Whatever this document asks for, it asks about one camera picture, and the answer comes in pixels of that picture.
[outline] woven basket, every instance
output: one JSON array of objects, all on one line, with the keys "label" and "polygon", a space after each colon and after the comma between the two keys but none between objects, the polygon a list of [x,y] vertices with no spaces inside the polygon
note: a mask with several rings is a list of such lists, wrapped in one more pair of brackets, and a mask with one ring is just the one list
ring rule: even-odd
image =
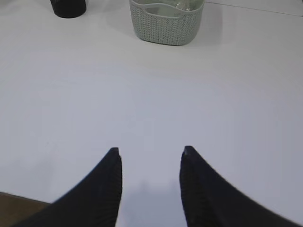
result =
[{"label": "woven basket", "polygon": [[165,45],[185,45],[196,36],[204,0],[193,11],[184,11],[165,3],[139,4],[130,0],[136,35],[145,41]]}]

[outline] black cup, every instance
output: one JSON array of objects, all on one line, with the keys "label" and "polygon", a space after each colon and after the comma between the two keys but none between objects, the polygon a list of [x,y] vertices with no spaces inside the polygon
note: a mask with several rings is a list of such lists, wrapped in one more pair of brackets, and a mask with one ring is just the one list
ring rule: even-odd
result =
[{"label": "black cup", "polygon": [[86,11],[85,0],[51,0],[54,13],[62,18],[75,18]]}]

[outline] wooden floor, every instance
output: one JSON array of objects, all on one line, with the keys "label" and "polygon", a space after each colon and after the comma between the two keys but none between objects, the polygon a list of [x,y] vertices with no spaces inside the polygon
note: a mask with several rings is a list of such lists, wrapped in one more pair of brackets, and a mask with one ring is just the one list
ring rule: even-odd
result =
[{"label": "wooden floor", "polygon": [[48,204],[0,192],[0,227],[9,227]]}]

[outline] white surface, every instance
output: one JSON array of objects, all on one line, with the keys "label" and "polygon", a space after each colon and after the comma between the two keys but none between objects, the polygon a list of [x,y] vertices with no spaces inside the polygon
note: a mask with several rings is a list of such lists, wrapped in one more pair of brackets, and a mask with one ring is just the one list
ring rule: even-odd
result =
[{"label": "white surface", "polygon": [[303,16],[302,0],[206,0],[230,6]]},{"label": "white surface", "polygon": [[0,30],[1,191],[53,201],[118,146],[118,226],[185,227],[179,161],[193,145],[303,224],[303,18],[206,3],[194,41],[172,47],[138,40],[125,0],[69,20],[15,0]]}]

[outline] black ribbed material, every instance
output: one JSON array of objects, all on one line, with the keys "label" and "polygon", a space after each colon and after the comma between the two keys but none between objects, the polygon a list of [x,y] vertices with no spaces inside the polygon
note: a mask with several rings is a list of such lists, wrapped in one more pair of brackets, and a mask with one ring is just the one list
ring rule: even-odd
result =
[{"label": "black ribbed material", "polygon": [[238,191],[185,147],[180,187],[188,227],[299,227]]},{"label": "black ribbed material", "polygon": [[79,17],[86,11],[85,0],[51,0],[54,13],[62,18]]},{"label": "black ribbed material", "polygon": [[112,148],[71,191],[14,227],[114,227],[121,193],[121,158]]}]

